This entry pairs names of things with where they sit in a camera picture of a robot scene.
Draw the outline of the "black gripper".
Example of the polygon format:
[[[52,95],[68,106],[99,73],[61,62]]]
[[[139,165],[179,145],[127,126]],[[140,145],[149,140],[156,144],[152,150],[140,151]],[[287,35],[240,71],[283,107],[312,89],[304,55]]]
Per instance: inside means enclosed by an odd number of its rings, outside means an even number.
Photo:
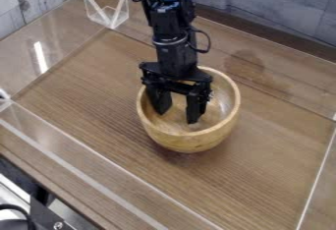
[[[145,85],[145,92],[156,113],[163,115],[169,110],[171,93],[175,92],[187,96],[188,123],[197,123],[211,100],[212,76],[199,67],[193,67],[183,76],[168,76],[161,72],[157,62],[143,62],[139,69],[143,72],[141,83]]]

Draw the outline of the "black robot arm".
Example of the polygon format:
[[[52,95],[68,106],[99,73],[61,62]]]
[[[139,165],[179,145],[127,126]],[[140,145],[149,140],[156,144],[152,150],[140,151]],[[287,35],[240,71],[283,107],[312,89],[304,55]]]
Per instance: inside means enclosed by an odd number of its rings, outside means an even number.
[[[139,64],[151,105],[163,114],[172,106],[171,94],[183,94],[187,122],[195,124],[207,112],[212,82],[212,76],[199,68],[199,55],[208,50],[197,47],[200,31],[192,26],[195,3],[192,0],[132,1],[141,4],[157,54],[155,62]]]

